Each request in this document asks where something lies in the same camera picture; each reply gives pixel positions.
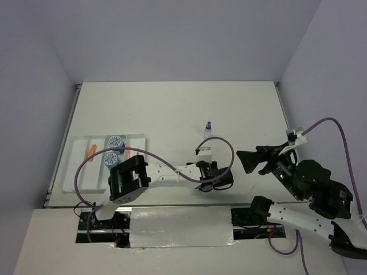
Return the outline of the small clear spray bottle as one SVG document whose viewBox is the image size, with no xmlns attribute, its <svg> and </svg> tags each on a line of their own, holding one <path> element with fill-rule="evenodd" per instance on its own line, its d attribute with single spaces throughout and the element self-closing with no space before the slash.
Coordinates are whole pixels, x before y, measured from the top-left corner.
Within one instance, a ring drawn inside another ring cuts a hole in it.
<svg viewBox="0 0 367 275">
<path fill-rule="evenodd" d="M 210 121 L 208 121 L 204 128 L 204 139 L 211 137 L 211 134 L 212 134 L 212 124 Z"/>
</svg>

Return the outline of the blue slime jar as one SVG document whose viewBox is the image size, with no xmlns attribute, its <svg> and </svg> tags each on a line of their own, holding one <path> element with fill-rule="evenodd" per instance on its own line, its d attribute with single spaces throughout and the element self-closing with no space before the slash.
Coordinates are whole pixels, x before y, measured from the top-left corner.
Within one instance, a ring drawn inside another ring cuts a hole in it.
<svg viewBox="0 0 367 275">
<path fill-rule="evenodd" d="M 125 146 L 125 139 L 123 136 L 120 135 L 114 135 L 110 136 L 107 140 L 107 145 L 109 148 L 120 148 Z"/>
<path fill-rule="evenodd" d="M 120 157 L 115 151 L 106 152 L 103 155 L 103 164 L 111 170 L 120 164 Z"/>
</svg>

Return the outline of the orange translucent case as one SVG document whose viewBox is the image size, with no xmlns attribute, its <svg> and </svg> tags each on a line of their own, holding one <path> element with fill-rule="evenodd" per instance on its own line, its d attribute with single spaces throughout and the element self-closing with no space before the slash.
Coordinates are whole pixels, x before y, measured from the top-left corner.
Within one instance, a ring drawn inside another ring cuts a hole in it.
<svg viewBox="0 0 367 275">
<path fill-rule="evenodd" d="M 93 157 L 92 155 L 94 155 L 97 151 L 97 145 L 96 144 L 92 144 L 87 152 L 87 155 L 86 155 L 86 159 L 87 161 L 89 162 L 92 162 L 93 161 Z"/>
</svg>

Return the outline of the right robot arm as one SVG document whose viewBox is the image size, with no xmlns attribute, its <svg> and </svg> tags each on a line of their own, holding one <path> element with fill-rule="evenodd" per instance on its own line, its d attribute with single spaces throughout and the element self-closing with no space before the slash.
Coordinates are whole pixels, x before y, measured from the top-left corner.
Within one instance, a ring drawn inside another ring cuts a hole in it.
<svg viewBox="0 0 367 275">
<path fill-rule="evenodd" d="M 297 230 L 305 230 L 328 240 L 333 252 L 352 259 L 365 260 L 366 248 L 353 245 L 336 218 L 349 220 L 353 195 L 342 183 L 331 179 L 330 170 L 314 160 L 297 162 L 294 149 L 286 146 L 257 146 L 252 151 L 237 151 L 247 174 L 264 163 L 259 175 L 272 174 L 298 201 L 308 201 L 317 218 L 281 207 L 264 197 L 255 196 L 249 208 L 250 220 L 255 224 L 279 222 Z"/>
</svg>

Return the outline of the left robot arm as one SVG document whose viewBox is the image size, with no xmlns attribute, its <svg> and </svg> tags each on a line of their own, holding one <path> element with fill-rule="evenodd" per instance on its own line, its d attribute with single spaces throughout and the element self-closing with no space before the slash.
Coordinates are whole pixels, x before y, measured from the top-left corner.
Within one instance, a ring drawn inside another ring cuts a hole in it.
<svg viewBox="0 0 367 275">
<path fill-rule="evenodd" d="M 142 155 L 133 156 L 110 171 L 108 189 L 96 203 L 92 222 L 101 229 L 109 227 L 120 205 L 131 203 L 148 188 L 185 187 L 203 193 L 221 191 L 234 184 L 227 167 L 218 168 L 217 162 L 199 160 L 171 169 L 167 165 L 145 162 Z"/>
</svg>

